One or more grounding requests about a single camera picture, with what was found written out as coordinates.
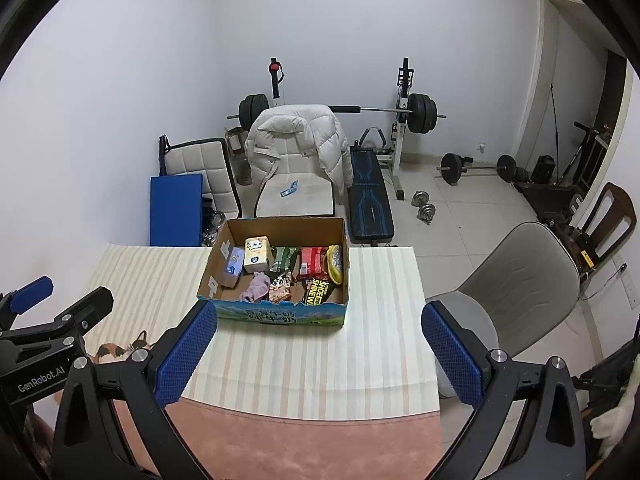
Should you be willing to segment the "yellow tissue box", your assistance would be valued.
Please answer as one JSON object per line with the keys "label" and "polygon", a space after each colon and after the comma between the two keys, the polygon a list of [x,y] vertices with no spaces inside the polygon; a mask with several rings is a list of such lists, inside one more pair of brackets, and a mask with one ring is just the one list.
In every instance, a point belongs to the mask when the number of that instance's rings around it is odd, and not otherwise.
{"label": "yellow tissue box", "polygon": [[273,262],[273,251],[270,240],[266,236],[249,237],[244,243],[244,270],[253,274],[267,273]]}

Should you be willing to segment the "blue tissue pack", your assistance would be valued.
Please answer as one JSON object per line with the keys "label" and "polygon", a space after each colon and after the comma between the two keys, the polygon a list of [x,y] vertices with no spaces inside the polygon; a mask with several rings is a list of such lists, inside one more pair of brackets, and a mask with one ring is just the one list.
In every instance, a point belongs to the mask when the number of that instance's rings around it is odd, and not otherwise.
{"label": "blue tissue pack", "polygon": [[244,249],[233,247],[222,270],[220,284],[225,288],[235,288],[243,272]]}

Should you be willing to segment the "black exercise machine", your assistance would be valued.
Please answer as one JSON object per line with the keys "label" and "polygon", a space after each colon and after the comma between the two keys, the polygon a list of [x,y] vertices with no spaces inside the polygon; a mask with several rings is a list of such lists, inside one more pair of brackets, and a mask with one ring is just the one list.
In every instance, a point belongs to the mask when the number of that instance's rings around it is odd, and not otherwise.
{"label": "black exercise machine", "polygon": [[562,174],[553,177],[551,158],[542,156],[533,177],[514,183],[533,208],[537,220],[548,226],[568,223],[573,218],[596,180],[612,140],[613,130],[609,124],[590,128],[581,122],[574,122],[574,126],[585,135]]}

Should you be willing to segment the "black yellow wipes pack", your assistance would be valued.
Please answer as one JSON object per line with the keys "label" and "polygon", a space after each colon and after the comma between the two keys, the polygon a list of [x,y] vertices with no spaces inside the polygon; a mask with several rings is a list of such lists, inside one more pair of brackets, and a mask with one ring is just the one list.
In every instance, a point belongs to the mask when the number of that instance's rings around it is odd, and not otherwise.
{"label": "black yellow wipes pack", "polygon": [[312,278],[305,283],[305,292],[302,303],[308,307],[317,307],[320,304],[342,304],[343,291],[341,286],[330,280]]}

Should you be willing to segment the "yellow clear pouch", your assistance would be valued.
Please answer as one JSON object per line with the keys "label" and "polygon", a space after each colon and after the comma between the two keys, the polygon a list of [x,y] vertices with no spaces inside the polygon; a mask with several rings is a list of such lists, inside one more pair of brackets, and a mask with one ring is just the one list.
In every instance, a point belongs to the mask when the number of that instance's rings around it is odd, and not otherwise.
{"label": "yellow clear pouch", "polygon": [[343,252],[341,245],[330,245],[326,248],[326,274],[335,285],[344,281]]}

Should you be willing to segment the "barbell on rack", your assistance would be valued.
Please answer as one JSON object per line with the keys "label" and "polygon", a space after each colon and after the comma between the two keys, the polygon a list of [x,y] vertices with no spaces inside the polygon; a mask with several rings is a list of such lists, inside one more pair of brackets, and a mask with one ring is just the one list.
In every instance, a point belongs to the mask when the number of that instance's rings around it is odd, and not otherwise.
{"label": "barbell on rack", "polygon": [[[249,94],[240,102],[238,111],[228,119],[237,119],[240,126],[248,130],[257,117],[264,110],[268,110],[269,101],[263,93]],[[329,109],[335,114],[361,114],[375,112],[394,114],[403,119],[408,129],[413,133],[429,133],[434,130],[439,119],[446,119],[440,114],[435,101],[426,94],[411,93],[406,108],[362,107],[357,105],[330,105]]]}

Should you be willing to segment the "blue card on chair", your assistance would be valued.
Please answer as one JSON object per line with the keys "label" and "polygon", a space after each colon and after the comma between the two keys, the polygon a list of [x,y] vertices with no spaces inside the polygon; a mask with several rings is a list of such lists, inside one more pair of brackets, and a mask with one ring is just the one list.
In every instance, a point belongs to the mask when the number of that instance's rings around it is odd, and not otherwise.
{"label": "blue card on chair", "polygon": [[282,198],[288,197],[294,194],[297,191],[297,188],[298,188],[298,181],[295,180],[287,188],[285,188],[280,192],[280,196]]}

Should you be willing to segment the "striped cat tablecloth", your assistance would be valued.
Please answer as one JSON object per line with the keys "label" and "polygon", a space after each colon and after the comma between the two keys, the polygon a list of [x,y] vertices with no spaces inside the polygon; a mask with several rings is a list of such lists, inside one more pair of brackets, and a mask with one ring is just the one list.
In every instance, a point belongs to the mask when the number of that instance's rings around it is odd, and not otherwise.
{"label": "striped cat tablecloth", "polygon": [[221,322],[168,413],[216,479],[422,479],[442,457],[410,248],[355,248],[340,327]]}

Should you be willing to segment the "purple plush toy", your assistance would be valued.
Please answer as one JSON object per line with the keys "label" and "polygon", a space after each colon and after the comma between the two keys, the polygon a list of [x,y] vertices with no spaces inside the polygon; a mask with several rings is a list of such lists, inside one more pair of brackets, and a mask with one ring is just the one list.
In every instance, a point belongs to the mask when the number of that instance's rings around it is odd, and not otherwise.
{"label": "purple plush toy", "polygon": [[268,297],[271,280],[264,272],[255,272],[247,289],[240,293],[239,300],[256,304],[260,300]]}

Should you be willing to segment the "cartoon snack packet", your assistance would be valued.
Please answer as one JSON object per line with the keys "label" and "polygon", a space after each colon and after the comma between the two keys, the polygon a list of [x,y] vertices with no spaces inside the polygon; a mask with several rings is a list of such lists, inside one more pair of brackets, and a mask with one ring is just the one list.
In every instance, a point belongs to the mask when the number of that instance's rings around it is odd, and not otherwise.
{"label": "cartoon snack packet", "polygon": [[295,284],[292,272],[284,272],[274,278],[269,285],[268,298],[273,304],[292,299],[292,289]]}

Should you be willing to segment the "white squat rack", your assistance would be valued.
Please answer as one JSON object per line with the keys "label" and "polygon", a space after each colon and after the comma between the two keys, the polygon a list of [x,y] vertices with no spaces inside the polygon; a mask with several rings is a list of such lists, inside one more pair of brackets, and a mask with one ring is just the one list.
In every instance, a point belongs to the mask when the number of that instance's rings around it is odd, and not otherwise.
{"label": "white squat rack", "polygon": [[[394,108],[406,108],[408,97],[413,81],[413,69],[409,66],[409,58],[405,56],[402,59],[401,66],[398,68],[397,76],[397,96]],[[405,134],[408,127],[403,119],[399,119],[396,115],[390,133],[385,134],[381,128],[376,128],[382,140],[382,146],[375,148],[375,154],[378,158],[378,164],[390,177],[390,185],[393,187],[396,200],[405,199],[405,191],[402,188],[399,179],[399,166],[401,162],[402,146],[404,145]]]}

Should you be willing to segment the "floor barbell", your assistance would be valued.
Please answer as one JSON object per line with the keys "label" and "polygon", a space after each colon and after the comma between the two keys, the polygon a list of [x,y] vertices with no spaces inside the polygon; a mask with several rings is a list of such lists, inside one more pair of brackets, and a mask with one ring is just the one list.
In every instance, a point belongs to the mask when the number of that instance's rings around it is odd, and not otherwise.
{"label": "floor barbell", "polygon": [[449,185],[456,185],[464,174],[470,170],[495,170],[504,182],[513,182],[518,174],[518,166],[510,155],[502,155],[493,165],[481,165],[474,162],[472,157],[447,153],[442,156],[437,171]]}

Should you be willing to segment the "blue foam mat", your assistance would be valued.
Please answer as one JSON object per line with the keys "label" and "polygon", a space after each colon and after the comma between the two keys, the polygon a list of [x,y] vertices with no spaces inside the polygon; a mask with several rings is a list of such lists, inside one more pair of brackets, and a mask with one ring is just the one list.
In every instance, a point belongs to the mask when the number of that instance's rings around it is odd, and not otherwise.
{"label": "blue foam mat", "polygon": [[150,245],[198,247],[202,238],[200,174],[151,178]]}

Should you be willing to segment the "green wipes pack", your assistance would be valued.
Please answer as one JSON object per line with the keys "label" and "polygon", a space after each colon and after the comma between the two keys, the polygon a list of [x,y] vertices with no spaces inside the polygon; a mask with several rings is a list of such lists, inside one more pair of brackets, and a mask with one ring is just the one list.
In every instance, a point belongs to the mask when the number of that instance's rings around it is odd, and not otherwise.
{"label": "green wipes pack", "polygon": [[277,246],[273,248],[273,262],[269,268],[271,273],[292,272],[299,253],[298,247]]}

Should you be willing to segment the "brown wooden chair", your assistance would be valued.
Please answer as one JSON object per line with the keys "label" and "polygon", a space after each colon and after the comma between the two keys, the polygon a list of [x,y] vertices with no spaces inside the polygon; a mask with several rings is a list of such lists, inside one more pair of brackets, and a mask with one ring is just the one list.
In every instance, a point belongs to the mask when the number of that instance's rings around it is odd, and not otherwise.
{"label": "brown wooden chair", "polygon": [[[570,240],[575,246],[575,256],[579,272],[589,276],[598,270],[601,263],[612,257],[634,232],[637,225],[634,203],[629,194],[620,186],[608,182],[600,193],[593,210],[581,228],[574,228]],[[622,225],[626,229],[620,233],[608,248],[600,252]]]}

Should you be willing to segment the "white puffer jacket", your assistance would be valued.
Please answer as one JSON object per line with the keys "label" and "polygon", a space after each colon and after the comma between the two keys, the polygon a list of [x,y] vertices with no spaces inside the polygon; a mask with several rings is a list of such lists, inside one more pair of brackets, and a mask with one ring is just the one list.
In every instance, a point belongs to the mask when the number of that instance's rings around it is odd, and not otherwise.
{"label": "white puffer jacket", "polygon": [[348,139],[341,122],[323,104],[267,108],[250,127],[245,151],[258,190],[285,171],[321,174],[339,196],[354,182]]}

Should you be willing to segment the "black weight bench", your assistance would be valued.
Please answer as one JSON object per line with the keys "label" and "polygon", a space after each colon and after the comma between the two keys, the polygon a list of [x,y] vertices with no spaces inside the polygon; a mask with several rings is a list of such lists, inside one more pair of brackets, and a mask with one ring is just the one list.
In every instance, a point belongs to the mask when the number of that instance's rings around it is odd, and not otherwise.
{"label": "black weight bench", "polygon": [[354,180],[348,189],[347,212],[352,242],[375,247],[389,243],[395,235],[395,228],[390,200],[378,162],[378,150],[374,146],[367,148],[364,145],[371,129],[380,135],[382,146],[386,143],[383,131],[373,127],[364,130],[360,139],[350,147]]}

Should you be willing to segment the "white padded chair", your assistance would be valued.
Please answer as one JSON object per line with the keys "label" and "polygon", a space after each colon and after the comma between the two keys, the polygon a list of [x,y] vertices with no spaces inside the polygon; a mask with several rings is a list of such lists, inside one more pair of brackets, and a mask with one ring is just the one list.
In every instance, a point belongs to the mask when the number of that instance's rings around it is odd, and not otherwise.
{"label": "white padded chair", "polygon": [[[333,184],[321,168],[314,148],[302,151],[294,134],[276,136],[274,148],[279,155],[276,159],[276,169],[260,186],[254,216],[333,217]],[[280,192],[295,180],[298,181],[297,191],[282,198]]]}

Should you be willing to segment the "red snack packet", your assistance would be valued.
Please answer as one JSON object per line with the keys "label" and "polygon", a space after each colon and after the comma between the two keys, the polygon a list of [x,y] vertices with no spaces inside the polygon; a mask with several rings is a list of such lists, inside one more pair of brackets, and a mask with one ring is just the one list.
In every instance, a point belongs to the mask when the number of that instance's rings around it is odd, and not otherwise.
{"label": "red snack packet", "polygon": [[326,270],[326,247],[302,247],[299,251],[299,267],[297,272],[298,280],[327,280],[329,278]]}

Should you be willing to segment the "grey shell chair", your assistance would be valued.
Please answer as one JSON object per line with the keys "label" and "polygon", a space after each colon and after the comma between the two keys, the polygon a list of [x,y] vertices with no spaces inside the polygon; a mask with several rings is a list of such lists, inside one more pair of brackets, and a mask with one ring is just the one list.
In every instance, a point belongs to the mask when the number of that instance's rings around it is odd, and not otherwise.
{"label": "grey shell chair", "polygon": [[425,300],[438,393],[480,406],[496,369],[560,325],[579,289],[577,266],[550,229],[513,228],[461,285]]}

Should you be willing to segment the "open cardboard box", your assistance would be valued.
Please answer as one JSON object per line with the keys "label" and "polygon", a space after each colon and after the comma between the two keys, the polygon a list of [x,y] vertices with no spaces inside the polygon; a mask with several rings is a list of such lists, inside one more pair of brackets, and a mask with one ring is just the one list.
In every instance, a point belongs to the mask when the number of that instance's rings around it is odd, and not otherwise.
{"label": "open cardboard box", "polygon": [[273,217],[224,222],[196,296],[220,318],[341,327],[348,303],[345,221]]}

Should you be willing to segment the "white quilted chair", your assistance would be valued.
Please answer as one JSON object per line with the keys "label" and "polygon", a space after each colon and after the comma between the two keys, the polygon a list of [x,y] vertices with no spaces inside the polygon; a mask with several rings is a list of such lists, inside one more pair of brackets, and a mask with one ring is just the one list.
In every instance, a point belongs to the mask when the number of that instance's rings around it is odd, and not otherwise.
{"label": "white quilted chair", "polygon": [[203,196],[227,219],[242,217],[242,204],[224,138],[209,138],[172,145],[164,134],[158,139],[161,176],[200,174]]}

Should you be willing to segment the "chrome dumbbell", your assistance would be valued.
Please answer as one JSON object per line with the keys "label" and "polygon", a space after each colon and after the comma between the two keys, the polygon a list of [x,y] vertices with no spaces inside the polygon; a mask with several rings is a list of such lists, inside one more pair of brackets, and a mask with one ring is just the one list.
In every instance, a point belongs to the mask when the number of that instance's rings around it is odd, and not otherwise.
{"label": "chrome dumbbell", "polygon": [[416,218],[418,218],[419,220],[421,220],[426,224],[431,224],[435,218],[435,214],[436,214],[435,205],[432,203],[427,203],[422,205],[418,209],[418,214],[416,215]]}
{"label": "chrome dumbbell", "polygon": [[411,199],[411,206],[421,208],[430,202],[430,194],[426,191],[416,191]]}

